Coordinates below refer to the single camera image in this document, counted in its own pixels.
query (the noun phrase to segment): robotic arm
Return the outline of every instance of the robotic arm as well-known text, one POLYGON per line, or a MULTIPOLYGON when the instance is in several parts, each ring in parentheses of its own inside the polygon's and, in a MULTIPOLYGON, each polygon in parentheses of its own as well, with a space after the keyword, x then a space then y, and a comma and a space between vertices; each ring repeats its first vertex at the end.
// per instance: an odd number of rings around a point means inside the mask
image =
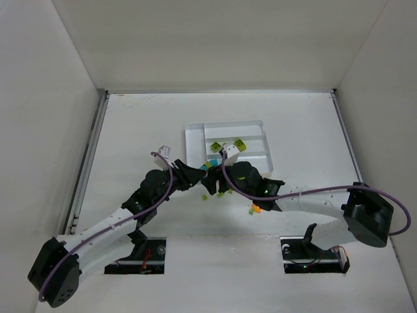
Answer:
POLYGON ((354 240, 370 246, 386 246, 394 209, 365 184, 336 187, 350 192, 348 202, 337 210, 330 198, 317 201, 308 197, 308 194, 328 190, 301 190, 277 196, 285 183, 262 178, 249 162, 237 162, 239 150, 233 144, 225 145, 220 154, 222 164, 205 171, 191 168, 180 160, 169 163, 167 147, 153 153, 155 163, 162 170, 148 172, 140 188, 112 215, 66 241, 52 238, 43 245, 28 275, 39 291, 39 300, 47 301, 53 308, 61 306, 89 275, 129 256, 135 246, 144 249, 146 236, 140 232, 140 227, 156 215, 156 208, 163 201, 169 201, 174 191, 188 190, 198 182, 211 195, 231 188, 265 211, 296 210, 335 217, 333 222, 312 224, 307 229, 302 242, 312 255, 354 240))

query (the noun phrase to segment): white tray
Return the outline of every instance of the white tray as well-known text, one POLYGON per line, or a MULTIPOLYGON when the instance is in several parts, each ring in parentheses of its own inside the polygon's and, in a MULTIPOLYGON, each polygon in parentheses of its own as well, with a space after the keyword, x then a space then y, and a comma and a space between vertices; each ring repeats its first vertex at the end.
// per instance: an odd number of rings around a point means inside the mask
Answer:
POLYGON ((266 133, 262 121, 239 121, 226 123, 193 123, 186 125, 185 143, 187 165, 199 168, 207 160, 221 162, 219 153, 210 146, 214 142, 235 142, 241 139, 246 150, 238 161, 248 161, 264 176, 274 171, 266 133))

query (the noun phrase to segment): purple cable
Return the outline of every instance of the purple cable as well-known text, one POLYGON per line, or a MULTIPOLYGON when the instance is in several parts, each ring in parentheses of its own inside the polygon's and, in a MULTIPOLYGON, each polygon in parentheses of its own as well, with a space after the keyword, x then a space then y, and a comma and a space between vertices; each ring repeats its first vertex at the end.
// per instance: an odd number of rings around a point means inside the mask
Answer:
POLYGON ((374 192, 376 194, 380 194, 381 196, 384 196, 385 198, 388 198, 390 200, 392 200, 393 202, 395 202, 403 211, 405 214, 405 217, 407 218, 407 223, 405 224, 404 228, 398 231, 395 231, 393 233, 390 233, 390 236, 395 236, 395 235, 399 235, 401 233, 406 232, 410 226, 411 226, 411 216, 409 213, 409 210, 405 207, 405 205, 403 205, 398 199, 394 198, 393 196, 391 196, 390 194, 387 194, 384 191, 381 191, 379 189, 376 188, 371 188, 371 187, 366 187, 366 186, 352 186, 352 185, 345 185, 345 186, 332 186, 332 187, 326 187, 326 188, 318 188, 318 189, 312 189, 312 190, 306 190, 303 192, 293 192, 291 194, 283 194, 281 196, 274 196, 274 197, 265 197, 265 198, 261 198, 261 197, 255 197, 255 196, 251 196, 249 194, 245 194, 244 192, 240 191, 230 180, 229 176, 226 173, 226 167, 224 164, 224 161, 226 160, 226 153, 223 154, 222 157, 222 172, 223 172, 223 176, 225 177, 227 184, 229 184, 229 186, 238 194, 244 196, 245 198, 248 198, 249 200, 257 200, 257 201, 275 201, 275 200, 280 200, 280 199, 285 199, 285 198, 291 198, 291 197, 297 197, 300 196, 301 194, 317 194, 320 192, 326 192, 326 191, 332 191, 332 190, 343 190, 343 189, 356 189, 356 190, 365 190, 365 191, 370 191, 370 192, 374 192))
POLYGON ((100 230, 98 232, 96 232, 95 234, 91 235, 90 237, 88 237, 86 240, 80 242, 78 245, 76 245, 70 252, 68 252, 59 262, 57 265, 55 265, 55 267, 52 269, 52 271, 49 273, 49 275, 46 277, 44 284, 42 285, 42 287, 39 290, 39 296, 38 299, 40 302, 45 302, 46 300, 44 299, 44 293, 45 293, 45 289, 48 286, 48 284, 50 283, 52 277, 54 276, 54 274, 57 272, 58 268, 65 262, 66 259, 68 259, 71 255, 73 255, 78 249, 80 249, 82 246, 85 246, 87 243, 89 243, 90 241, 92 241, 93 239, 97 238, 98 236, 108 232, 109 230, 112 230, 113 227, 117 227, 120 226, 122 224, 124 224, 125 222, 128 222, 129 220, 132 220, 134 218, 137 218, 141 215, 144 215, 146 213, 148 213, 149 211, 152 211, 153 209, 156 209, 162 202, 165 201, 165 199, 168 197, 169 191, 171 190, 173 181, 174 181, 174 176, 172 173, 172 169, 171 166, 168 164, 167 160, 160 155, 159 153, 156 152, 151 152, 151 155, 153 155, 154 157, 158 157, 160 158, 165 165, 168 167, 168 171, 169 171, 169 176, 170 176, 170 180, 169 180, 169 184, 168 184, 168 188, 167 191, 165 191, 165 194, 159 199, 158 202, 156 202, 154 205, 152 205, 151 207, 149 207, 148 209, 139 212, 138 214, 129 216, 128 218, 125 218, 124 220, 121 220, 120 222, 115 223, 112 226, 106 227, 103 230, 100 230))

